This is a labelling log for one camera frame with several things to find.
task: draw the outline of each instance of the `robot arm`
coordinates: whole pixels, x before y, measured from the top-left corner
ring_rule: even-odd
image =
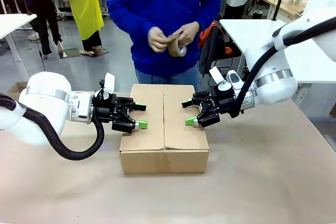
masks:
[[[291,99],[297,82],[283,50],[311,38],[331,60],[336,61],[333,47],[336,38],[335,9],[301,17],[275,31],[261,46],[248,48],[245,57],[250,74],[245,82],[234,70],[228,72],[225,80],[218,69],[213,68],[211,75],[219,85],[195,93],[189,101],[182,103],[184,108],[191,105],[201,108],[198,116],[186,119],[186,125],[207,127],[219,122],[220,114],[229,113],[235,118],[245,109]]]
[[[0,129],[7,130],[22,141],[43,145],[50,143],[62,157],[82,160],[93,155],[104,140],[102,123],[112,122],[112,129],[131,133],[145,129],[147,122],[129,116],[133,110],[144,111],[145,105],[132,98],[117,97],[114,76],[106,75],[101,88],[94,94],[72,92],[68,80],[57,73],[41,72],[33,75],[19,98],[19,102],[0,94]],[[65,120],[93,123],[96,126],[95,143],[84,152],[66,148],[60,140]]]

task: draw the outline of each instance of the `beige table surface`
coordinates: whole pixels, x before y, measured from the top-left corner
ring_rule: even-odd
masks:
[[[0,222],[336,222],[336,155],[292,101],[207,128],[205,174],[124,176],[121,134],[110,126],[100,151],[80,162],[0,132]],[[76,150],[95,137],[93,125],[70,122],[62,134]]]
[[[265,1],[267,4],[276,6],[279,0],[263,0],[263,1]],[[305,7],[306,7],[305,3],[290,4],[286,3],[285,0],[282,0],[280,5],[280,9],[286,12],[288,15],[292,16],[293,18],[298,18],[296,13],[299,13],[302,10],[304,10]]]

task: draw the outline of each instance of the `cardboard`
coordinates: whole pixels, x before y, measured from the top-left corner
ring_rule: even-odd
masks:
[[[5,95],[13,98],[14,100],[18,101],[21,92],[27,87],[28,82],[17,82],[5,93]]]
[[[192,86],[133,86],[131,97],[146,104],[147,110],[131,116],[149,124],[146,130],[122,136],[120,157],[125,174],[206,171],[209,146],[204,129],[185,126],[185,119],[198,115],[199,108],[181,105],[193,93]]]

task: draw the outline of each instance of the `yellow apron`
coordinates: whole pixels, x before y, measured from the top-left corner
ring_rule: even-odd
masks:
[[[81,40],[86,40],[104,26],[98,0],[69,0]]]

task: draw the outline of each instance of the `blue sweater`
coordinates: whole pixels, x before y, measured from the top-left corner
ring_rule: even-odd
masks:
[[[200,31],[217,17],[221,0],[106,0],[114,23],[128,33],[135,68],[161,77],[182,73],[196,65],[200,53],[198,34],[188,45],[183,58],[173,58],[168,51],[155,53],[148,45],[149,30],[157,26],[169,36],[182,25],[197,21]]]

